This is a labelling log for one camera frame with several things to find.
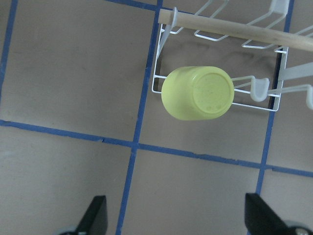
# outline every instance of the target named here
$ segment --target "black object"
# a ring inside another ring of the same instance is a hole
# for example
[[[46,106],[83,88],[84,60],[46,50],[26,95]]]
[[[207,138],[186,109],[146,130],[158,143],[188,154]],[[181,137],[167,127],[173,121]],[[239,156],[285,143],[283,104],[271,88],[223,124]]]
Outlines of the black object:
[[[256,193],[246,194],[245,224],[251,235],[313,235],[303,227],[288,227]]]
[[[74,232],[60,235],[105,235],[108,228],[107,200],[105,196],[95,196]]]

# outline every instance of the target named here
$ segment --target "green cup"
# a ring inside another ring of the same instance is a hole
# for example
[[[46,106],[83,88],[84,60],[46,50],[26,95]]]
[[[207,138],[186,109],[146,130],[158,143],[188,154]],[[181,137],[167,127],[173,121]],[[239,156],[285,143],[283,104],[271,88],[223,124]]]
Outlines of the green cup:
[[[230,108],[234,85],[228,74],[211,66],[181,67],[165,79],[162,102],[180,120],[218,118]]]

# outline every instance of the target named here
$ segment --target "yellow-green cup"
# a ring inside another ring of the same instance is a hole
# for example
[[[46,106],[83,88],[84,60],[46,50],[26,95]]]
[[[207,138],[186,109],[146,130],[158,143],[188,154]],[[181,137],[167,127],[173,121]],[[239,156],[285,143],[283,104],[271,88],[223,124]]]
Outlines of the yellow-green cup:
[[[234,99],[234,85],[217,67],[181,67],[167,76],[161,93],[163,105],[173,117],[205,120],[227,112]]]

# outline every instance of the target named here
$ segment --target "blue tape grid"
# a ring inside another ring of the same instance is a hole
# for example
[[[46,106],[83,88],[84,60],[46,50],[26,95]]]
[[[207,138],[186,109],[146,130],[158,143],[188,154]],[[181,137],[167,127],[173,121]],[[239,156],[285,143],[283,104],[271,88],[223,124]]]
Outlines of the blue tape grid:
[[[15,127],[15,128],[23,129],[23,130],[48,133],[48,134],[71,137],[71,138],[88,140],[88,141],[101,141],[103,143],[121,145],[121,146],[131,148],[132,149],[131,156],[129,160],[127,176],[126,176],[126,181],[125,181],[125,186],[124,186],[124,191],[123,191],[123,197],[122,197],[122,202],[121,202],[120,214],[119,214],[116,233],[115,233],[116,235],[120,235],[122,231],[122,226],[123,226],[126,207],[127,207],[127,201],[128,201],[130,187],[131,187],[132,175],[134,171],[134,164],[135,164],[135,159],[136,159],[136,154],[137,154],[138,149],[165,153],[165,154],[178,155],[178,156],[183,156],[183,157],[188,157],[188,158],[203,159],[203,160],[214,161],[214,162],[219,162],[219,163],[224,163],[224,164],[232,164],[232,165],[240,165],[244,167],[258,168],[260,169],[260,172],[259,172],[259,177],[258,177],[258,182],[257,182],[257,187],[256,187],[257,193],[261,192],[265,170],[268,170],[268,169],[277,171],[277,172],[313,178],[313,172],[310,172],[310,171],[268,165],[266,163],[267,157],[268,157],[270,137],[271,137],[272,127],[273,127],[273,122],[274,122],[274,117],[275,117],[274,112],[270,112],[269,114],[262,160],[260,164],[249,162],[249,161],[227,159],[227,158],[213,156],[213,155],[206,155],[206,154],[199,155],[199,154],[195,154],[195,153],[184,151],[184,150],[165,148],[165,147],[160,147],[160,146],[139,143],[145,104],[146,104],[146,99],[147,99],[147,94],[148,94],[148,89],[149,89],[149,77],[151,74],[154,51],[156,47],[157,31],[158,31],[157,19],[158,19],[159,10],[160,8],[162,8],[163,0],[158,0],[157,5],[138,2],[134,0],[106,0],[106,1],[155,11],[155,18],[154,18],[154,23],[153,23],[153,28],[152,28],[145,76],[144,76],[141,98],[140,98],[139,109],[138,109],[138,118],[137,118],[137,122],[135,126],[133,141],[124,141],[124,140],[119,140],[119,139],[114,139],[114,138],[95,136],[95,135],[89,135],[89,134],[84,134],[84,133],[77,133],[77,132],[71,132],[71,131],[59,130],[59,129],[54,129],[54,128],[19,123],[19,122],[5,121],[5,120],[0,120],[0,126]],[[290,0],[289,12],[286,17],[286,23],[285,23],[285,28],[284,28],[285,32],[289,32],[293,5],[294,5],[294,0]],[[17,11],[17,6],[18,6],[18,0],[12,0],[7,28],[6,28],[5,40],[3,44],[1,62],[0,62],[0,99],[1,99],[2,85],[3,85],[3,81],[5,77],[6,65],[8,61],[8,54],[9,54],[9,48],[10,48],[10,42],[11,42],[11,37],[12,37],[12,32],[13,32],[13,25],[14,25],[14,20],[15,20],[15,14]]]

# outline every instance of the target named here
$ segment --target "wooden stick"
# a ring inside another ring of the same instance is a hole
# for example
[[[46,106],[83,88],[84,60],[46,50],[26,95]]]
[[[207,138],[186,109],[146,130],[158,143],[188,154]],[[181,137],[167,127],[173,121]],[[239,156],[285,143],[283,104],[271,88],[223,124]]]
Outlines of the wooden stick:
[[[172,21],[173,11],[161,9],[158,22],[161,24],[172,24]],[[178,12],[176,26],[313,51],[313,38],[242,23]]]

